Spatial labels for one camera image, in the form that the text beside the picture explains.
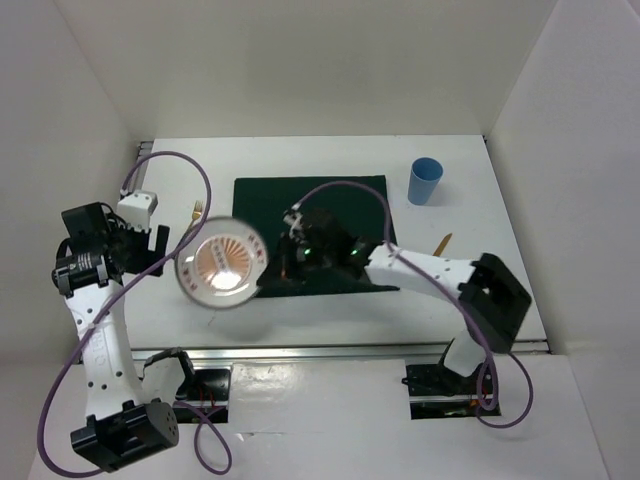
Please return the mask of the dark green cloth placemat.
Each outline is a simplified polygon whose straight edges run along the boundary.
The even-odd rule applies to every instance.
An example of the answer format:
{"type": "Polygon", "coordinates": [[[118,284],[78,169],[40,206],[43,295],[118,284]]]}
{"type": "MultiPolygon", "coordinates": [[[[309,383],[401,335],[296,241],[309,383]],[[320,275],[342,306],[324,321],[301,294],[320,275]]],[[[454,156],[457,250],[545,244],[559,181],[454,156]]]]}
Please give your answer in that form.
{"type": "MultiPolygon", "coordinates": [[[[268,253],[277,252],[278,242],[289,226],[285,211],[315,187],[332,177],[256,177],[234,181],[232,216],[242,220],[262,236],[268,253]]],[[[384,212],[379,200],[360,188],[326,188],[307,200],[304,213],[315,208],[331,212],[346,231],[371,240],[384,238],[384,212]]],[[[259,298],[299,297],[384,292],[389,287],[367,285],[340,272],[316,271],[303,283],[275,282],[260,289],[259,298]]]]}

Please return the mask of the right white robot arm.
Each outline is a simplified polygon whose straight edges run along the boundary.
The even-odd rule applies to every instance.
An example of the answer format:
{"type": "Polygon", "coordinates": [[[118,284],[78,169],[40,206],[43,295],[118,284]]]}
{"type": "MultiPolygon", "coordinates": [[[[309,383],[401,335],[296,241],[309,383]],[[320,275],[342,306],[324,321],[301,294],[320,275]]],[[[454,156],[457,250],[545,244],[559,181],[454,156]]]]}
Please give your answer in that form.
{"type": "Polygon", "coordinates": [[[351,235],[328,211],[292,209],[284,218],[276,252],[257,284],[303,284],[320,271],[362,284],[394,287],[450,301],[461,308],[466,329],[447,347],[436,379],[460,391],[490,354],[507,354],[532,297],[497,256],[455,260],[402,249],[390,242],[351,235]]]}

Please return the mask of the round plate orange sunburst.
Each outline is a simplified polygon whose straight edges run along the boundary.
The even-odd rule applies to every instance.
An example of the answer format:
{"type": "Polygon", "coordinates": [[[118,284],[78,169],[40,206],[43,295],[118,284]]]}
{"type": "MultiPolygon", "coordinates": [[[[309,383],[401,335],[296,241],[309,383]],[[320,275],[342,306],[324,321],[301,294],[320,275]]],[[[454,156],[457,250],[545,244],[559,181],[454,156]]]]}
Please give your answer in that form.
{"type": "Polygon", "coordinates": [[[175,259],[180,290],[194,303],[214,310],[234,309],[257,295],[268,265],[262,236],[244,221],[215,216],[186,230],[191,242],[175,259]]]}

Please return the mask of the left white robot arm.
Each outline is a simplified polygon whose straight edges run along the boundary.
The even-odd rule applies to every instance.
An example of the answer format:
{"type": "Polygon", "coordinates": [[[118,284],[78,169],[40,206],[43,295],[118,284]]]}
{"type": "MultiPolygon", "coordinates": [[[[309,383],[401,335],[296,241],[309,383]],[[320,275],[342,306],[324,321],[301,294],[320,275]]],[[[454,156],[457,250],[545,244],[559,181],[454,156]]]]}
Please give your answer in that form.
{"type": "Polygon", "coordinates": [[[163,273],[169,229],[151,228],[157,198],[135,193],[115,208],[100,202],[62,213],[68,236],[56,253],[52,281],[64,298],[85,367],[85,426],[70,435],[74,452],[97,472],[115,472],[179,441],[173,410],[198,387],[180,348],[134,365],[124,316],[124,274],[163,273]]]}

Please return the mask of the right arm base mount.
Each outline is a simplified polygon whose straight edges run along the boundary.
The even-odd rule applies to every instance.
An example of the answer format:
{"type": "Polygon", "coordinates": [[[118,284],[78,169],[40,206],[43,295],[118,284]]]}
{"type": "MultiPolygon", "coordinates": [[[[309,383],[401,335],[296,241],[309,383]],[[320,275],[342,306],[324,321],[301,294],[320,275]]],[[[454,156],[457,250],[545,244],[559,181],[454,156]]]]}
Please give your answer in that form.
{"type": "Polygon", "coordinates": [[[412,420],[471,418],[479,407],[480,367],[462,377],[439,364],[409,364],[401,383],[407,388],[412,420]]]}

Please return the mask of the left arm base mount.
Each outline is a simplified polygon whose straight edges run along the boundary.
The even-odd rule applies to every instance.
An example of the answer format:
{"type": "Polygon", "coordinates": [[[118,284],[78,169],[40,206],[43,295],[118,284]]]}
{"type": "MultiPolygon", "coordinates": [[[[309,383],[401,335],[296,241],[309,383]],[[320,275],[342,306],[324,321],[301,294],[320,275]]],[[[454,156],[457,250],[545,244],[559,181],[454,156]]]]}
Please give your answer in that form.
{"type": "Polygon", "coordinates": [[[231,377],[230,367],[196,369],[190,382],[179,388],[176,400],[197,408],[214,424],[226,424],[229,418],[231,377]]]}

